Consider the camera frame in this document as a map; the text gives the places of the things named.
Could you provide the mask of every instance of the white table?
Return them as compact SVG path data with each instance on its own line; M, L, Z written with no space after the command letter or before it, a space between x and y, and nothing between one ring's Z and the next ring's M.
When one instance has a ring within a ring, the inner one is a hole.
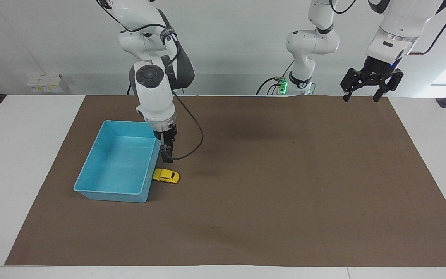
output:
M0 105L0 277L446 278L446 268L3 267L83 99L10 95ZM390 101L446 198L446 110L431 99Z

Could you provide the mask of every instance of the black cable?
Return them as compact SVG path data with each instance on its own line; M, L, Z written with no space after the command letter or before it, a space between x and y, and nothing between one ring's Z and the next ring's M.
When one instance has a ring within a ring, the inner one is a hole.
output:
M430 50L433 48L433 46L435 46L435 44L437 43L437 41L440 38L441 34L443 34L443 32L445 31L445 28L446 28L446 23L443 26L443 28L440 30L440 32L438 33L437 37L435 38L435 40L433 41L433 43L431 44L431 46L428 48L427 51L425 51L425 52L412 51L411 53L409 53L409 55L425 55L425 54L429 53Z
M175 62L175 60L177 60L178 56L180 55L180 53L182 52L182 48L180 46L180 43L178 41L175 41L175 38L173 37L173 35L171 35L173 41L175 42L175 45L177 46L177 54L175 54L175 56L170 60L170 63L168 63L168 65L166 65L165 67L165 73L168 70L168 67L170 65L173 64L173 62Z
M313 89L313 91L311 92L311 96L314 95L314 92L315 92L315 90L316 90L316 83L312 83L312 84L311 84L311 86L313 86L313 85L314 85L314 89Z
M268 91L266 92L266 96L269 94L269 91L271 90L271 88L273 88L273 86L274 86L275 89L276 89L276 87L278 87L278 85L276 85L276 84L271 85L269 87Z
M199 147L202 145L202 142L204 141L204 133L202 131L201 125L199 124L197 119L195 119L194 115L190 112L190 110L187 108L187 106L184 104L184 102L182 102L182 100L180 100L180 97L175 92L173 92L173 96L175 96L175 98L180 102L180 104L184 107L184 109L187 111L187 113L190 115L190 117L194 120L195 124L199 128L199 131L201 131L201 141L196 146L196 148L194 148L194 150L192 150L187 155L184 155L184 156L182 156L180 158L170 158L170 159L173 159L173 161L178 161L178 160L185 159L185 158L191 156L194 152L196 152L199 149Z
M108 10L106 10L106 8L103 7L103 5L101 5L101 2L99 2L99 0L96 0L96 2L97 2L97 4L98 4L99 6L101 6L101 8L106 12L106 14L110 15L111 18L113 18L113 19L114 19L116 22L118 22L118 23L119 23L125 30L127 30L127 31L130 32L130 33L137 32L137 31L140 31L140 30L142 30L142 29L146 29L146 28L148 28L148 27L153 27L153 26L163 27L164 29L166 29L166 26L161 25L161 24L158 24L158 23L147 24L147 25L144 25L144 26L139 27L139 28L136 28L136 29L129 29L129 28L126 28L124 25L122 25L122 23L120 23L120 22L118 21L118 19L117 19L116 17L113 16L113 14L111 14L110 12L108 12Z
M345 14L350 8L352 8L352 6L354 6L354 4L355 4L356 1L357 1L357 0L354 0L354 1L352 2L352 4L350 4L350 6L349 6L346 10L344 10L344 11L337 11L337 10L335 9L335 7L333 7L333 0L329 0L329 5L331 6L331 9L335 12L335 14Z
M295 62L295 60L292 61L292 63L290 63L290 65L288 65L287 69L286 69L286 70L283 72L283 74L281 75L282 78L285 77L285 74L286 74L287 71L290 69L290 67L292 67L292 65L293 65L294 62ZM278 85L280 85L280 81L278 81L275 85L276 85L276 86L274 87L274 90L273 90L273 92L271 93L271 95L274 95L274 91L278 88Z
M292 67L294 61L292 61L292 63L290 63L290 65L288 65L288 68L285 70L285 72L283 72L283 74L281 75L282 77L285 77L285 74L287 73L287 71L290 69L290 67Z
M256 92L256 96L259 95L259 91L262 89L262 87L263 87L266 83L269 83L270 81L274 81L274 77L271 77L271 78L266 79L266 80L264 81L264 83L262 83L262 85L259 86L259 89L258 89L257 92Z

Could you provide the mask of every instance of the light blue tray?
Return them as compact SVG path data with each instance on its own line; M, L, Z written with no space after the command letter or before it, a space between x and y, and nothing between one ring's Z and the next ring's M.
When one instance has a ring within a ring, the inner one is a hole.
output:
M91 200L145 203L160 147L147 123L106 120L73 189Z

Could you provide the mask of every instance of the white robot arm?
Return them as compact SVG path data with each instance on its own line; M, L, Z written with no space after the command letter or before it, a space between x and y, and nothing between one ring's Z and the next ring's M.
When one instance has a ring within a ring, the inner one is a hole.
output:
M166 16L151 4L154 0L97 1L125 28L119 35L120 45L139 60L129 72L140 101L137 111L161 140L163 161L172 163L177 134L172 92L192 83L192 64Z
M338 49L340 38L333 29L333 16L329 0L312 0L308 18L316 29L294 31L286 39L286 48L294 58L292 71L286 79L299 91L305 91L316 67L316 62L310 60L309 56L330 54Z
M349 69L340 86L348 102L352 93L366 85L379 86L375 102L388 91L396 90L403 73L397 69L409 55L426 23L446 7L446 0L368 0L373 11L383 14L373 42L369 45L363 69Z

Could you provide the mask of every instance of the brown paper mat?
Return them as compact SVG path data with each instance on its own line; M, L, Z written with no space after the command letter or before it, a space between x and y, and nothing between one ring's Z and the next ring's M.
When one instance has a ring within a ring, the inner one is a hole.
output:
M73 191L101 123L139 120L86 97L6 265L446 266L446 200L386 98L183 100L206 140L141 204ZM181 155L199 133L177 109Z

